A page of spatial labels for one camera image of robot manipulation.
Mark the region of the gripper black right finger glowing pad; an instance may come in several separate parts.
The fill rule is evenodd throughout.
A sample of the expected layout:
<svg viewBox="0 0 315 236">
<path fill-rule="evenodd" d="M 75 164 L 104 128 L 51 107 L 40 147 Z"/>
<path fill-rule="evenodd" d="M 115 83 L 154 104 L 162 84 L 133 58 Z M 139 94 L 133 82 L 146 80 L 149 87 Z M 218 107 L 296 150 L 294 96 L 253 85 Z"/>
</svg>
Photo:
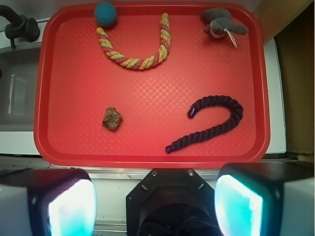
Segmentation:
<svg viewBox="0 0 315 236">
<path fill-rule="evenodd" d="M 215 185 L 215 213 L 225 236 L 313 236 L 314 164 L 225 164 Z"/>
</svg>

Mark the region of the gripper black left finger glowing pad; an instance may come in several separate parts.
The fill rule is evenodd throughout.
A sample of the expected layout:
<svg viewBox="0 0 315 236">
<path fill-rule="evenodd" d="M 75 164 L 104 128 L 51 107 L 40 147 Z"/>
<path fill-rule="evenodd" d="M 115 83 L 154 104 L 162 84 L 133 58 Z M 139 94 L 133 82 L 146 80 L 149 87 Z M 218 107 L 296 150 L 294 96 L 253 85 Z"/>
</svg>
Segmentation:
<svg viewBox="0 0 315 236">
<path fill-rule="evenodd" d="M 83 169 L 0 172 L 2 236 L 91 236 L 96 188 Z"/>
</svg>

